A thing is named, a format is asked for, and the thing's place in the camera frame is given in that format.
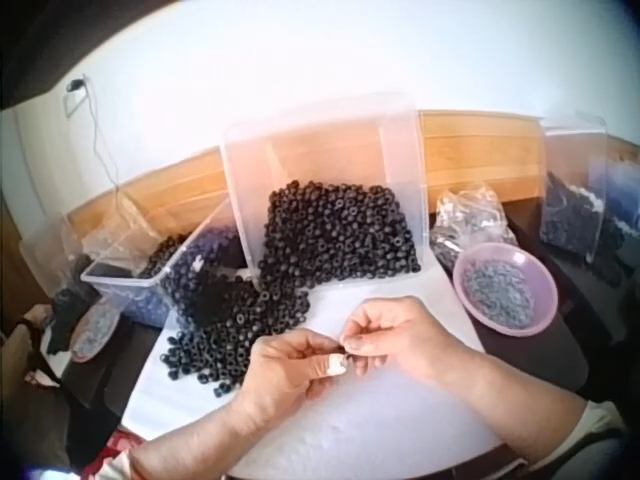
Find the pile of black beads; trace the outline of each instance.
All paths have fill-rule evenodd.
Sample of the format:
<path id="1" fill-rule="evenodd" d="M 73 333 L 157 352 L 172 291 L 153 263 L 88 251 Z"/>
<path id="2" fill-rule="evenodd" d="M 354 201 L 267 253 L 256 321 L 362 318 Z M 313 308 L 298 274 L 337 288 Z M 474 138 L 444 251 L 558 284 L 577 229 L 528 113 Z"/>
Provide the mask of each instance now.
<path id="1" fill-rule="evenodd" d="M 169 349 L 160 359 L 171 380 L 195 374 L 201 384 L 220 382 L 213 390 L 216 397 L 242 383 L 259 337 L 298 326 L 310 307 L 306 291 L 258 291 L 241 277 L 210 274 L 203 291 L 198 328 L 169 337 Z"/>
<path id="2" fill-rule="evenodd" d="M 137 278 L 153 278 L 160 273 L 162 267 L 188 237 L 188 234 L 171 235 L 160 242 Z M 160 291 L 151 289 L 142 296 L 134 297 L 127 305 L 125 313 L 135 322 L 161 328 L 169 315 L 169 305 Z"/>
<path id="3" fill-rule="evenodd" d="M 540 219 L 540 239 L 581 256 L 596 248 L 603 208 L 594 205 L 588 191 L 579 193 L 558 177 L 547 175 L 547 189 Z"/>
<path id="4" fill-rule="evenodd" d="M 212 273 L 220 268 L 246 267 L 238 232 L 232 228 L 201 231 L 181 252 L 162 279 L 162 289 L 178 312 L 181 326 L 196 323 L 198 305 L 207 299 L 205 288 Z"/>
<path id="5" fill-rule="evenodd" d="M 297 180 L 269 197 L 260 280 L 313 288 L 347 278 L 420 271 L 411 231 L 393 191 Z"/>

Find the plastic storage box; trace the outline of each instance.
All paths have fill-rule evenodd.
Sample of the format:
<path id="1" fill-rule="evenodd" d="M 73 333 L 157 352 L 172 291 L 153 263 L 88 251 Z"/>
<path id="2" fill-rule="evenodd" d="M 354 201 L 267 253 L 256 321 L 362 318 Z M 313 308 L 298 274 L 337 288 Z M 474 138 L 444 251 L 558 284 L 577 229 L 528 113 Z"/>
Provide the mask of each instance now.
<path id="1" fill-rule="evenodd" d="M 253 278 L 264 256 L 269 195 L 293 180 L 391 188 L 424 267 L 422 136 L 415 107 L 404 95 L 330 100 L 235 125 L 224 134 L 223 160 Z"/>
<path id="2" fill-rule="evenodd" d="M 589 182 L 594 169 L 606 172 L 604 122 L 583 114 L 546 118 L 540 238 L 592 261 L 606 202 L 606 173 Z"/>
<path id="3" fill-rule="evenodd" d="M 170 308 L 178 306 L 175 296 L 168 295 L 165 281 L 174 277 L 178 282 L 191 279 L 184 288 L 193 287 L 193 277 L 207 268 L 216 254 L 218 242 L 212 232 L 235 231 L 235 219 L 224 191 L 158 209 L 145 221 L 151 230 L 133 228 L 123 235 L 87 268 L 82 280 L 91 283 L 132 320 L 162 327 Z M 187 234 L 188 238 L 157 273 L 136 278 L 161 242 L 169 236 Z"/>
<path id="4" fill-rule="evenodd" d="M 606 175 L 607 209 L 629 228 L 640 232 L 640 163 L 609 160 L 607 171 L 589 172 L 589 184 Z"/>
<path id="5" fill-rule="evenodd" d="M 47 219 L 37 231 L 20 242 L 19 249 L 29 270 L 49 297 L 73 283 L 72 267 L 82 254 L 82 243 L 62 214 Z"/>

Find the pink bowl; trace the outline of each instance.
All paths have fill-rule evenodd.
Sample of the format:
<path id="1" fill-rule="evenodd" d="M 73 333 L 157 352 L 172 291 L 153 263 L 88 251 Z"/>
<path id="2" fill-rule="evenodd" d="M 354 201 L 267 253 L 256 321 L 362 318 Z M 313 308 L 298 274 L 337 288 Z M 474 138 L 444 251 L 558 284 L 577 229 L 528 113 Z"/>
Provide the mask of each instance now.
<path id="1" fill-rule="evenodd" d="M 467 268 L 472 268 L 476 262 L 485 260 L 509 262 L 522 271 L 533 295 L 533 319 L 530 327 L 525 329 L 504 327 L 485 317 L 473 306 L 464 289 L 462 279 Z M 462 304 L 478 321 L 513 337 L 529 337 L 540 333 L 551 324 L 558 309 L 558 289 L 549 270 L 530 253 L 505 243 L 481 243 L 462 252 L 453 268 L 453 286 Z"/>

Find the fingernail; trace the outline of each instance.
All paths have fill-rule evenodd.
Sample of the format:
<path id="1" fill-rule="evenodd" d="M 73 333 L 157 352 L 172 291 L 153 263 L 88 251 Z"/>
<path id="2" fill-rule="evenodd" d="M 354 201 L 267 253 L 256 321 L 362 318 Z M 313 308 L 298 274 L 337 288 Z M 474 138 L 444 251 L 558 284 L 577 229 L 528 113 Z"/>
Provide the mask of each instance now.
<path id="1" fill-rule="evenodd" d="M 336 375 L 342 375 L 347 371 L 347 356 L 342 353 L 332 353 L 329 355 L 329 368 L 327 368 L 327 375 L 334 377 Z"/>
<path id="2" fill-rule="evenodd" d="M 346 338 L 344 341 L 344 347 L 348 350 L 360 350 L 364 340 L 362 336 L 356 335 L 355 337 Z"/>

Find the white tablecloth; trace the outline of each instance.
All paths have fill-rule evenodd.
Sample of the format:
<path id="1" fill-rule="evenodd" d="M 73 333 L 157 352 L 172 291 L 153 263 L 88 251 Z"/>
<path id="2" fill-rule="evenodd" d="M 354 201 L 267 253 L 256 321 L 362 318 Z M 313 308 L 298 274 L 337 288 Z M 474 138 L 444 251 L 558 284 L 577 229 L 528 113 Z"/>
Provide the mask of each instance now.
<path id="1" fill-rule="evenodd" d="M 385 283 L 315 289 L 306 327 L 337 337 L 347 315 L 371 296 L 416 295 L 442 324 L 482 346 L 445 272 L 434 258 L 421 274 Z M 195 376 L 172 382 L 159 356 L 175 334 L 175 316 L 147 360 L 122 423 L 145 439 L 192 422 L 227 402 Z M 268 435 L 233 470 L 242 478 L 407 478 L 449 468 L 499 444 L 465 405 L 388 367 L 341 377 L 328 395 Z"/>

